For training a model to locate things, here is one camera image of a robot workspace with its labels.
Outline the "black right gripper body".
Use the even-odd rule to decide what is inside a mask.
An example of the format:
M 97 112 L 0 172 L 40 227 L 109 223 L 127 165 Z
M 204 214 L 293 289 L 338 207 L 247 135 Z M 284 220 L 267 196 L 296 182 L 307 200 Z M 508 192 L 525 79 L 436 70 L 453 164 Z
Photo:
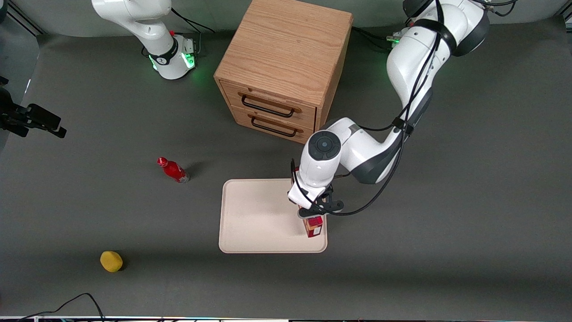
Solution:
M 1 129 L 10 131 L 20 137 L 26 137 L 29 128 L 27 127 L 29 107 L 23 107 L 13 102 L 11 94 L 0 88 L 0 122 Z

